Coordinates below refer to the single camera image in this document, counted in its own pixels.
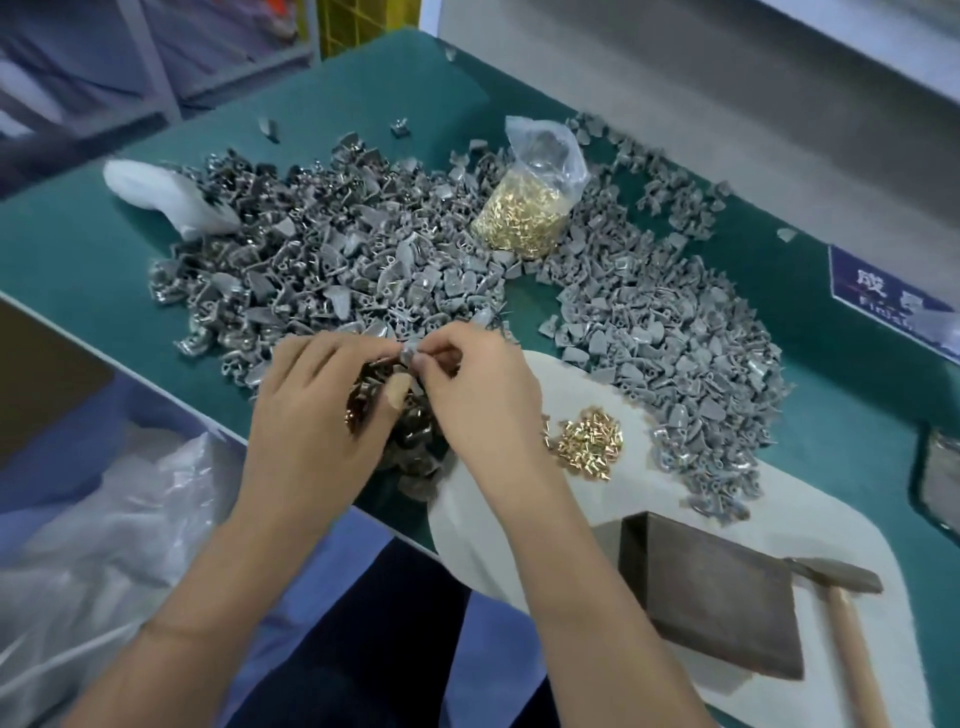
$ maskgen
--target left hand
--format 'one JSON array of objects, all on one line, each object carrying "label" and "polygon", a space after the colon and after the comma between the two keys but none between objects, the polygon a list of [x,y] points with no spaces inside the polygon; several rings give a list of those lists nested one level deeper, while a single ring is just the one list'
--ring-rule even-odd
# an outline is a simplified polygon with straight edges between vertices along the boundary
[{"label": "left hand", "polygon": [[232,521],[313,543],[323,536],[373,473],[411,378],[394,374],[356,433],[345,422],[350,389],[366,362],[401,349],[397,341],[331,331],[276,345],[253,410]]}]

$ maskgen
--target pile of gray plastic parts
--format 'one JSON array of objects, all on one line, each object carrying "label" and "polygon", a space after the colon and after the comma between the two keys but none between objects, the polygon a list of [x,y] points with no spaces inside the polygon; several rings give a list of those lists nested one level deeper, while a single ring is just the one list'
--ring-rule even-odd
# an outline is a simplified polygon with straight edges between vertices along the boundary
[{"label": "pile of gray plastic parts", "polygon": [[[501,328],[510,279],[561,287],[560,313],[540,327],[563,361],[619,388],[654,413],[659,465],[678,473],[687,503],[721,522],[749,518],[760,495],[757,448],[789,387],[780,349],[723,274],[688,239],[706,240],[730,190],[704,188],[660,150],[609,130],[598,117],[567,125],[586,146],[616,149],[573,208],[557,250],[521,261],[492,251],[469,224],[511,163],[474,140],[447,172],[413,158],[390,162],[355,133],[319,163],[278,172],[232,151],[205,170],[181,170],[243,221],[239,234],[173,246],[150,272],[159,303],[185,303],[189,356],[216,351],[223,372],[256,390],[273,345],[288,333],[355,331],[415,342],[453,320]],[[616,173],[648,180],[636,203],[666,217],[660,239],[628,222]]]}]

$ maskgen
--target white wall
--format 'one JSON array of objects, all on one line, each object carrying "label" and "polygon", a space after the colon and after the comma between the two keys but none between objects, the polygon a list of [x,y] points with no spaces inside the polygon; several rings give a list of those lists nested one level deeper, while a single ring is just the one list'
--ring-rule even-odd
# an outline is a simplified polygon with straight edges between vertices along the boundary
[{"label": "white wall", "polygon": [[960,109],[755,0],[444,0],[440,37],[960,307]]}]

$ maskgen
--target hammer head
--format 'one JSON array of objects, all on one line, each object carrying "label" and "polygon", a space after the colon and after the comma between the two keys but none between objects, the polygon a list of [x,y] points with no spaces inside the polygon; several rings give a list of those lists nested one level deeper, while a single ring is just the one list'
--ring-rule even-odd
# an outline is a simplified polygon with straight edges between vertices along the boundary
[{"label": "hammer head", "polygon": [[855,567],[836,559],[787,558],[790,570],[825,587],[840,587],[848,592],[880,594],[883,584],[870,570]]}]

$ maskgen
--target wooden hammer handle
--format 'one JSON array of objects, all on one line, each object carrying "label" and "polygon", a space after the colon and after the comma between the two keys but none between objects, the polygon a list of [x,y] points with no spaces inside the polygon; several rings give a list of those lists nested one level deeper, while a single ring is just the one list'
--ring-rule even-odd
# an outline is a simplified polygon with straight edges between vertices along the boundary
[{"label": "wooden hammer handle", "polygon": [[850,595],[839,587],[830,587],[827,601],[833,638],[847,672],[857,724],[861,728],[891,728],[883,707],[880,685],[870,663],[867,641],[863,639],[863,630]]}]

